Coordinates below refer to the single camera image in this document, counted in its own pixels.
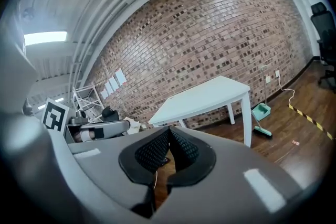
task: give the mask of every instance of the dustpan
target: dustpan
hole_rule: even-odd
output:
[[[264,75],[264,67],[261,67],[261,73],[263,75],[264,80],[264,93],[265,93],[265,103],[258,104],[252,111],[253,115],[255,116],[257,121],[261,121],[265,117],[267,117],[271,113],[271,108],[267,105],[267,95],[266,95],[266,81],[265,81],[265,75]]]

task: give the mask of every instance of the white paper sheet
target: white paper sheet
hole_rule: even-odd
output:
[[[119,88],[119,85],[117,84],[117,81],[115,80],[114,77],[110,78],[109,82],[110,82],[114,91],[116,91]]]
[[[121,68],[115,73],[117,80],[119,81],[119,85],[123,85],[126,82],[126,78]]]
[[[109,95],[112,94],[112,93],[114,92],[114,90],[112,89],[111,84],[110,84],[109,82],[106,82],[106,83],[105,83],[105,88],[106,88],[107,93],[108,93]]]
[[[104,89],[102,92],[100,92],[101,96],[103,96],[104,100],[107,98],[108,94],[107,91]]]

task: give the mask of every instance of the office chair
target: office chair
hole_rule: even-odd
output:
[[[325,71],[318,84],[321,84],[322,79],[328,78],[334,78],[336,82],[336,27],[334,19],[331,12],[327,10],[322,2],[312,5],[311,10],[313,15],[310,19],[321,38],[317,41],[320,47],[321,60],[334,67],[333,71]],[[332,86],[328,80],[327,82],[333,92],[336,93],[336,87]]]

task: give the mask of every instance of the dark floor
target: dark floor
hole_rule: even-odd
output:
[[[335,137],[336,94],[327,87],[323,89],[318,86],[318,78],[323,73],[324,67],[320,62],[313,62],[290,86],[296,91],[291,104],[315,119]],[[251,148],[280,165],[302,187],[307,187],[323,176],[329,163],[333,143],[315,125],[288,108],[288,99],[291,95],[292,92],[286,91],[269,102],[271,115],[263,119],[261,125],[272,132],[273,139],[252,135]],[[244,142],[242,117],[236,117],[234,125],[222,124],[203,132]],[[175,173],[173,156],[170,152],[167,156],[171,162],[158,170],[155,188],[157,207],[167,198],[165,186],[167,177]]]

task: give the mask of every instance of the green dustpan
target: green dustpan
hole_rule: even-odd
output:
[[[264,103],[260,103],[252,111],[256,120],[261,121],[271,113],[271,108]]]

